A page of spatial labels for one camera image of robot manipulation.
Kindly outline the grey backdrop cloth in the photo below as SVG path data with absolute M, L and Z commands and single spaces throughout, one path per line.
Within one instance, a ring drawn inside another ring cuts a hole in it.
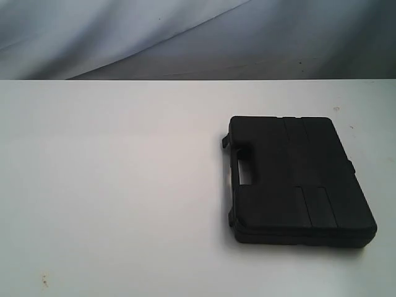
M 2 79 L 395 77 L 394 1 L 2 1 Z

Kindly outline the black plastic tool case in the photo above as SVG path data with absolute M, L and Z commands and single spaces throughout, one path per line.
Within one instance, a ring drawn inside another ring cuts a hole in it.
M 363 248 L 377 224 L 333 122 L 233 116 L 228 221 L 245 244 Z

